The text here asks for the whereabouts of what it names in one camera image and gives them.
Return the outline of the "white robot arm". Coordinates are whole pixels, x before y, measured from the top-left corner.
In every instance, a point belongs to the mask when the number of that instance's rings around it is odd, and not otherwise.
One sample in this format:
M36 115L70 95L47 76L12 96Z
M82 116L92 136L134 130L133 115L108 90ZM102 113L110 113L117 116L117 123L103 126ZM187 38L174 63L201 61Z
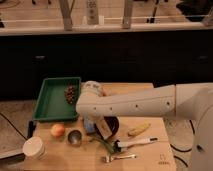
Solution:
M129 94L103 96L102 85L87 81L76 111L89 117L177 116L196 121L188 171L213 171L213 83L161 86Z

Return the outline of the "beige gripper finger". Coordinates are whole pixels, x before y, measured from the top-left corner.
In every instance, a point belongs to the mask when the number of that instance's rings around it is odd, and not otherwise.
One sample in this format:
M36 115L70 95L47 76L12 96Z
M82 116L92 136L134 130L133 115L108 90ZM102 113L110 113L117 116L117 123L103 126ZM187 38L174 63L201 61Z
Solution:
M104 139L108 139L112 135L112 131L105 120L100 120L96 126Z

